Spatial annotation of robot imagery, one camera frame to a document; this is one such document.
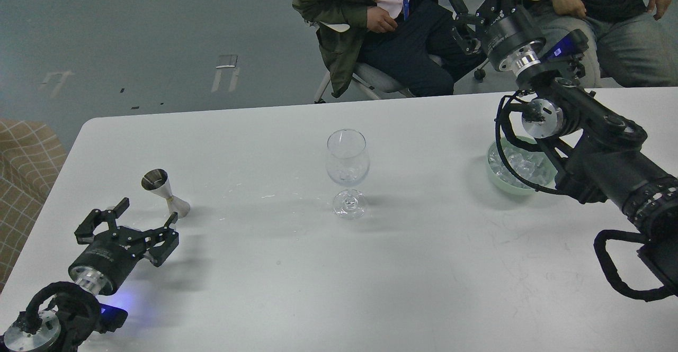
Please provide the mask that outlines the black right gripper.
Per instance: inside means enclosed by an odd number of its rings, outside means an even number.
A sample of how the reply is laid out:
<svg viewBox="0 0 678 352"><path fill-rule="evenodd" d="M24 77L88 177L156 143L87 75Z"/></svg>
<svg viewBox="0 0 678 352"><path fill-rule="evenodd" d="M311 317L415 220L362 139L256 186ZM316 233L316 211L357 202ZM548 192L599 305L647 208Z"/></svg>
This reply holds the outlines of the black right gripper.
<svg viewBox="0 0 678 352"><path fill-rule="evenodd" d="M485 0L472 14L464 0L449 0L453 38L466 55L487 55L497 71L519 75L539 63L546 43L523 0Z"/></svg>

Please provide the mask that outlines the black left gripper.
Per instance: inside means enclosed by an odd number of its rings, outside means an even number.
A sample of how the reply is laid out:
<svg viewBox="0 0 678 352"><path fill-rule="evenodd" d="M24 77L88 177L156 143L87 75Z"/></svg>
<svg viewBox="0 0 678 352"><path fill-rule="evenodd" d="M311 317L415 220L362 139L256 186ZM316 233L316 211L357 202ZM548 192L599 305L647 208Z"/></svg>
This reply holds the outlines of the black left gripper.
<svg viewBox="0 0 678 352"><path fill-rule="evenodd" d="M141 241L142 231L117 224L128 207L129 198L124 197L112 209L92 209L74 232L78 245L87 248L70 265L68 274L94 296L115 294L142 256L160 267L179 245L179 232L173 227L179 213L172 212L163 226L144 232ZM108 230L94 234L102 223Z"/></svg>

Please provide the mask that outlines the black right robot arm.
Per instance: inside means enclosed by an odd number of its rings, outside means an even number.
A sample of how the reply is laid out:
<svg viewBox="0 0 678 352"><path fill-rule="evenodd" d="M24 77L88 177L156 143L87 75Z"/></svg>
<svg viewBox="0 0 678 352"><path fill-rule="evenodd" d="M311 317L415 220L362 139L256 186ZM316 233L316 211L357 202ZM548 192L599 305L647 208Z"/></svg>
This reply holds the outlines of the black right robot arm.
<svg viewBox="0 0 678 352"><path fill-rule="evenodd" d="M482 51L496 70L516 76L518 91L498 106L496 146L504 133L513 146L545 154L557 171L553 189L519 181L580 203L612 200L637 228L637 233L603 230L595 237L596 256L612 288L646 302L676 295L676 178L641 153L644 128L579 86L586 36L571 31L542 52L545 37L522 0L485 0L474 14L463 0L449 2L456 15L453 36L465 53ZM640 243L639 258L663 286L628 287L606 251L608 240Z"/></svg>

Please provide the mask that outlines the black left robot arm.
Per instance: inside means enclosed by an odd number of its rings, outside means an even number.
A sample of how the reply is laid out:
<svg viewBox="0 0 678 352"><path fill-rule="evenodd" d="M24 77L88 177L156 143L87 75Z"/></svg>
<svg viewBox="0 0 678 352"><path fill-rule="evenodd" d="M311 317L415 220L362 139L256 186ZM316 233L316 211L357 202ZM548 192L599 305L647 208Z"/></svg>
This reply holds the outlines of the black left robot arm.
<svg viewBox="0 0 678 352"><path fill-rule="evenodd" d="M179 245L174 225L190 211L172 198L165 223L141 231L117 224L128 207L123 198L85 217L74 234L86 248L68 268L70 280L46 285L32 297L2 334L2 351L76 351L92 333L121 328L128 312L103 304L99 296L117 293L142 259L160 267Z"/></svg>

